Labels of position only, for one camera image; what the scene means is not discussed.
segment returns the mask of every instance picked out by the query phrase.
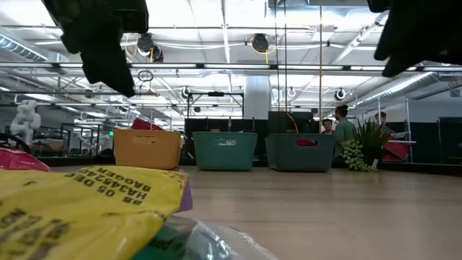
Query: woman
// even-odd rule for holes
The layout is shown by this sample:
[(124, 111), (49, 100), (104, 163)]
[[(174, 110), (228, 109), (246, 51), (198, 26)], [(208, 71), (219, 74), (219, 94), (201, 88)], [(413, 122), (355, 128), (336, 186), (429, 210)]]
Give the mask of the woman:
[(354, 125), (347, 119), (348, 105), (340, 105), (335, 109), (335, 118), (339, 123), (335, 128), (335, 158), (343, 153), (342, 142), (354, 139)]

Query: basket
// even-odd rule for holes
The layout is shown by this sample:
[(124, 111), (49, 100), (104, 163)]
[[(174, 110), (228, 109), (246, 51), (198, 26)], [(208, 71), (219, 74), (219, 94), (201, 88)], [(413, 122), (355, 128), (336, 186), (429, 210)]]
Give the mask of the basket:
[(272, 134), (266, 138), (269, 167), (280, 171), (326, 172), (331, 169), (335, 136)]
[(250, 170), (257, 144), (254, 133), (194, 132), (200, 170)]
[(116, 165), (170, 170), (178, 167), (181, 147), (178, 132), (114, 130)]

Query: potted plant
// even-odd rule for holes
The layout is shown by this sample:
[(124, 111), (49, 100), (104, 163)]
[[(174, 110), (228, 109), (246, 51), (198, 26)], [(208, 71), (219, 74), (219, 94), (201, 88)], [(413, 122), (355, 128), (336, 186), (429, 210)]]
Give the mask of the potted plant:
[(374, 160), (381, 162), (383, 145), (388, 141), (389, 135), (382, 132), (379, 126), (370, 120), (361, 124), (358, 122), (354, 130), (354, 141), (343, 143), (345, 163), (352, 170), (375, 171), (372, 169)]

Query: person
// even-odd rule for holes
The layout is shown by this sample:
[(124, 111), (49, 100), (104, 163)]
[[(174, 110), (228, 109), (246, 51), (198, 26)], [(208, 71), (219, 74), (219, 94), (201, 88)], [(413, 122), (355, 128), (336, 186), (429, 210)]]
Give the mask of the person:
[(387, 113), (381, 111), (380, 112), (380, 121), (378, 120), (378, 113), (375, 114), (375, 120), (377, 121), (378, 124), (382, 126), (381, 131), (385, 134), (395, 134), (395, 131), (388, 126), (386, 126), (387, 123)]
[(335, 118), (339, 121), (335, 129), (335, 154), (338, 158), (343, 153), (341, 143), (354, 139), (354, 125), (348, 121), (348, 105), (340, 105), (335, 109)]
[(334, 134), (335, 131), (332, 130), (332, 120), (331, 119), (324, 119), (323, 120), (324, 132), (322, 134)]

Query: green shirt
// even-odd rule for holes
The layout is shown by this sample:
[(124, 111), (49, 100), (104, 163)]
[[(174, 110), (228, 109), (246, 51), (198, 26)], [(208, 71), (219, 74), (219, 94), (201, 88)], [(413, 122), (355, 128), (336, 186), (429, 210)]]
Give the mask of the green shirt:
[(335, 157), (342, 154), (343, 148), (339, 144), (346, 140), (354, 139), (354, 124), (348, 119), (343, 118), (335, 128)]

